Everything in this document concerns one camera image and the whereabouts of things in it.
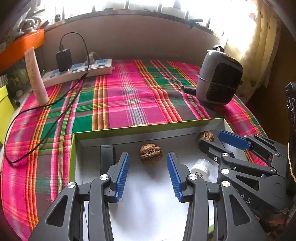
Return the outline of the grey black space heater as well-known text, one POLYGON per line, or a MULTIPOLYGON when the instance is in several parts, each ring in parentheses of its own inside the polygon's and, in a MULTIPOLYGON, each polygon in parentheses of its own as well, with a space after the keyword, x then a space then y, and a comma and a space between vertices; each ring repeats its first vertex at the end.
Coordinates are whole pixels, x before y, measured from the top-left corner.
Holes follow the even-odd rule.
POLYGON ((198 75, 196 97, 202 102, 228 104, 243 75, 239 61, 227 55, 223 47, 215 45, 207 54, 198 75))

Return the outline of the white green cardboard tray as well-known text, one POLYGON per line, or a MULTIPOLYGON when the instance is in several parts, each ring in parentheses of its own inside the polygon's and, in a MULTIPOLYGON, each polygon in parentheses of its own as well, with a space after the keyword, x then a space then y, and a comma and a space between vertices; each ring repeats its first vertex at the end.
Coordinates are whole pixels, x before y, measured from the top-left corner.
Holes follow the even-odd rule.
POLYGON ((127 152, 129 169, 123 196, 117 204, 109 205, 114 239, 182 240, 188 204, 175 197, 167 159, 144 165, 139 150, 144 144, 157 144, 164 155, 174 152, 180 163, 191 168, 206 157, 199 150, 198 134, 209 131, 216 135, 220 130, 235 131, 224 118, 215 118, 74 133, 69 180, 85 184, 100 175, 101 145, 114 146, 117 158, 127 152))

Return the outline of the black rectangular device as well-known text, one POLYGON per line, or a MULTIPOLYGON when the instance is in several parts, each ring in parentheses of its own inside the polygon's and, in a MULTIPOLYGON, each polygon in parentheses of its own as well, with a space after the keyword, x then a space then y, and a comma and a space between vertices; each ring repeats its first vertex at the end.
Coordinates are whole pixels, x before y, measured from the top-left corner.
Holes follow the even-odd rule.
POLYGON ((100 174, 107 174, 109 168, 116 163, 115 147, 111 145, 100 146, 100 174))

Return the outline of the floral cream curtain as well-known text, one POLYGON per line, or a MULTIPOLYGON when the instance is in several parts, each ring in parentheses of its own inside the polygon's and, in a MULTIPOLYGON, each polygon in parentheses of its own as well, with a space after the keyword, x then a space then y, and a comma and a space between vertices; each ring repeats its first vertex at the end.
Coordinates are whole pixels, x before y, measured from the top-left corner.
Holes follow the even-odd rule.
POLYGON ((226 53, 243 67, 236 95, 247 103, 259 87, 269 83, 281 20, 265 1, 231 1, 227 11, 226 53))

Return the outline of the white power strip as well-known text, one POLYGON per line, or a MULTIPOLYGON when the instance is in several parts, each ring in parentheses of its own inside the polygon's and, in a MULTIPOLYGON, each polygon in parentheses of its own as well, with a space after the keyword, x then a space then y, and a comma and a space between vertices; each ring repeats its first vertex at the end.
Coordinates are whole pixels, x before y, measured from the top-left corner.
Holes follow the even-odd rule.
MULTIPOLYGON (((108 75, 112 73, 112 59, 96 60, 89 66, 87 77, 108 75)), ((69 70, 60 72, 59 69, 47 72, 43 77, 45 87, 62 84, 72 80, 79 80, 86 73, 87 65, 79 63, 73 65, 69 70)))

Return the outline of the black charger adapter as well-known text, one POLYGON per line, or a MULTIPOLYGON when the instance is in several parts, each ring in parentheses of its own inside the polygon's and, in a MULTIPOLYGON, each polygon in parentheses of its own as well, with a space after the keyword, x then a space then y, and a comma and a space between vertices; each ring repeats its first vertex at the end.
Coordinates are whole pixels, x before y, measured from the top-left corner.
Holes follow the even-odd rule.
POLYGON ((56 53, 56 61, 59 72, 68 71, 73 65, 70 49, 64 49, 63 45, 60 45, 59 51, 56 53))

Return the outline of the pink green plaid tablecloth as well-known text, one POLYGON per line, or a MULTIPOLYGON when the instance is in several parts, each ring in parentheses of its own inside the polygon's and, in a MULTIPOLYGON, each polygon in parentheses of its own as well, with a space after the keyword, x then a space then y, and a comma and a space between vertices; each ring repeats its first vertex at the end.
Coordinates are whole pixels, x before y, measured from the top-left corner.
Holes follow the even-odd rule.
POLYGON ((31 95, 6 141, 1 173, 4 216, 21 240, 69 180, 72 134, 224 117, 238 135, 265 135, 261 123, 235 96, 225 106, 205 106, 185 94, 199 67, 174 61, 117 60, 110 75, 48 88, 51 106, 31 95))

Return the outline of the orange tray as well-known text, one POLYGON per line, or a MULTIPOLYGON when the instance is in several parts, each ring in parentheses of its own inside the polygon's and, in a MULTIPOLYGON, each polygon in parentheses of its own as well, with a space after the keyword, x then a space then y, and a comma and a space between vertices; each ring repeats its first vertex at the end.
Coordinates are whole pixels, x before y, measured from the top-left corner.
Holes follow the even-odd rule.
POLYGON ((26 34, 11 43, 0 54, 0 73, 5 72, 17 61, 24 57, 25 52, 30 48, 37 49, 45 44, 44 29, 26 34))

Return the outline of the white round jar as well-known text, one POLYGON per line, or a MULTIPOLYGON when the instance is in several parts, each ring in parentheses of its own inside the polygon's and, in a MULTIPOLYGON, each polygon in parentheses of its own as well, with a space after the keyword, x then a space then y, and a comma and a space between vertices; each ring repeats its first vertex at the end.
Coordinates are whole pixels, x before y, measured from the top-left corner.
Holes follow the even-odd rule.
POLYGON ((207 181, 213 171, 213 164, 206 159, 198 159, 190 172, 207 181))

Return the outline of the beige cosmetic tube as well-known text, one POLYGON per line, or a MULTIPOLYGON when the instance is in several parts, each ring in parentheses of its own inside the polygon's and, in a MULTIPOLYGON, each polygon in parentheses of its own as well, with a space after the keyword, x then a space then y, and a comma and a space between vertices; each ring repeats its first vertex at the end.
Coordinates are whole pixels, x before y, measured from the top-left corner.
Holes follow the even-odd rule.
POLYGON ((25 64, 34 96, 39 106, 44 106, 48 103, 49 97, 39 72, 39 66, 33 47, 25 52, 25 64))

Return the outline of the yellow box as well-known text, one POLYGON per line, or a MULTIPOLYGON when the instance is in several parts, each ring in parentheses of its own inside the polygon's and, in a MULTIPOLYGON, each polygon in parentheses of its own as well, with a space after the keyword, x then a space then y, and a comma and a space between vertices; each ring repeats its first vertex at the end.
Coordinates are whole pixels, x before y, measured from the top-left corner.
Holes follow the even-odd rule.
POLYGON ((1 87, 0 99, 0 141, 2 146, 4 144, 6 132, 15 109, 9 99, 6 86, 1 87))

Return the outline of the brown walnut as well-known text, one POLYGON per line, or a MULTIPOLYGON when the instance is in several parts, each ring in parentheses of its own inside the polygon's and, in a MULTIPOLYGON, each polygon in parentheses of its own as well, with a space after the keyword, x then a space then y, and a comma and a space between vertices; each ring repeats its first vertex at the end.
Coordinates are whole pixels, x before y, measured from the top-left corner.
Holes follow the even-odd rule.
POLYGON ((163 149, 154 143, 145 144, 139 150, 139 158, 145 165, 154 165, 163 158, 163 149))
POLYGON ((197 136, 197 141, 200 140, 214 142, 214 134, 212 132, 200 132, 197 136))

